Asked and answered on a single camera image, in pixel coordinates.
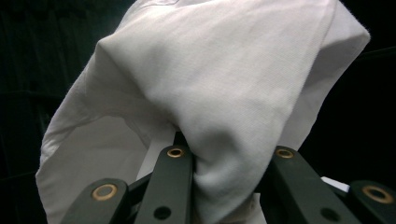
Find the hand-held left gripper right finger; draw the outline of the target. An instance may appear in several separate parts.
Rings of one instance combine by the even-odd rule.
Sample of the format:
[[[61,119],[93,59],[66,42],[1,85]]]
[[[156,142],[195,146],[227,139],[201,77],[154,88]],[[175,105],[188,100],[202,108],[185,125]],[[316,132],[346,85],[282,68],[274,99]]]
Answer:
[[[295,150],[277,147],[264,175],[267,224],[361,224]]]

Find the white garment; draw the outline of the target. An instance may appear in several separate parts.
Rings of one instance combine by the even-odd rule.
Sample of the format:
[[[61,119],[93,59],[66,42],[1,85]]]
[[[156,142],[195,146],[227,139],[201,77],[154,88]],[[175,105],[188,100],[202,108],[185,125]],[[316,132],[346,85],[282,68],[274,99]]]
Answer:
[[[266,224],[254,189],[275,147],[302,145],[369,40],[341,0],[135,0],[44,135],[48,223],[95,180],[148,174],[183,133],[193,224]]]

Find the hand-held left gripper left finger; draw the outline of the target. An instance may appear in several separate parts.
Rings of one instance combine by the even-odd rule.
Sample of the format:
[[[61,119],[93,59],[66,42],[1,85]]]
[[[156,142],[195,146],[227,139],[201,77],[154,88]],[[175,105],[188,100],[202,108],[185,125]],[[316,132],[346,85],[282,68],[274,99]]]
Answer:
[[[192,171],[193,156],[187,147],[164,148],[134,224],[191,224]]]

